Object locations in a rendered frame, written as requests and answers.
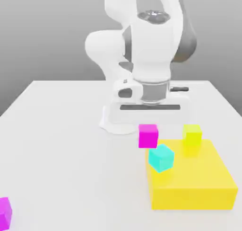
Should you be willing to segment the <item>small yellow-green cube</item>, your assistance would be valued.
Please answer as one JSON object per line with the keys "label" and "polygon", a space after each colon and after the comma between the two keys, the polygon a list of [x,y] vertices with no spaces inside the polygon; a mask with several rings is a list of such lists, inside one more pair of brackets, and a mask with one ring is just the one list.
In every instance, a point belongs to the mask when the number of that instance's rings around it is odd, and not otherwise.
{"label": "small yellow-green cube", "polygon": [[201,148],[202,130],[198,124],[185,124],[182,131],[182,145],[186,156],[195,156]]}

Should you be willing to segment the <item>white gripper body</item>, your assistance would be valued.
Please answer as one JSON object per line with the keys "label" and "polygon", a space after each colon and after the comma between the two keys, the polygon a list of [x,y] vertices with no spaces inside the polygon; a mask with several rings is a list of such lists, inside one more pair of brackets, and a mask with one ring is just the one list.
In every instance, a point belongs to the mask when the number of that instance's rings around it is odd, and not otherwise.
{"label": "white gripper body", "polygon": [[110,121],[115,124],[183,124],[190,120],[190,98],[170,96],[158,105],[115,103]]}

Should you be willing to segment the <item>small magenta cube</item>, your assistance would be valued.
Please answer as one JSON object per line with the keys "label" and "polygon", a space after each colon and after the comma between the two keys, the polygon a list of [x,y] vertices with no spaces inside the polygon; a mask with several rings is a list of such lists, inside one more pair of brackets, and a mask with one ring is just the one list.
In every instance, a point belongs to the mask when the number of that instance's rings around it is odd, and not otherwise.
{"label": "small magenta cube", "polygon": [[138,147],[155,149],[158,143],[158,127],[156,124],[140,124],[138,126]]}
{"label": "small magenta cube", "polygon": [[12,208],[8,197],[0,198],[0,231],[10,228]]}

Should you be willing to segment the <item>small cyan cube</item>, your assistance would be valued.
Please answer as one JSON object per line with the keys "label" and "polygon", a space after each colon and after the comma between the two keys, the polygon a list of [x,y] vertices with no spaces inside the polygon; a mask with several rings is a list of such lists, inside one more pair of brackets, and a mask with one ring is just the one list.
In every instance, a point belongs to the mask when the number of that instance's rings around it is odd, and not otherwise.
{"label": "small cyan cube", "polygon": [[171,169],[174,163],[174,152],[165,144],[160,144],[156,149],[148,150],[148,163],[157,173]]}

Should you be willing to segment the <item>large yellow box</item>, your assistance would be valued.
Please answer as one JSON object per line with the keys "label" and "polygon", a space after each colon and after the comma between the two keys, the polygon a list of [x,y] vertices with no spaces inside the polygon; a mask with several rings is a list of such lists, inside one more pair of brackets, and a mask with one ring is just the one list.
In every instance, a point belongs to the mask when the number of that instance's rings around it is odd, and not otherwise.
{"label": "large yellow box", "polygon": [[213,143],[203,139],[195,149],[181,139],[163,139],[174,152],[171,169],[158,173],[146,163],[153,210],[231,210],[238,186]]}

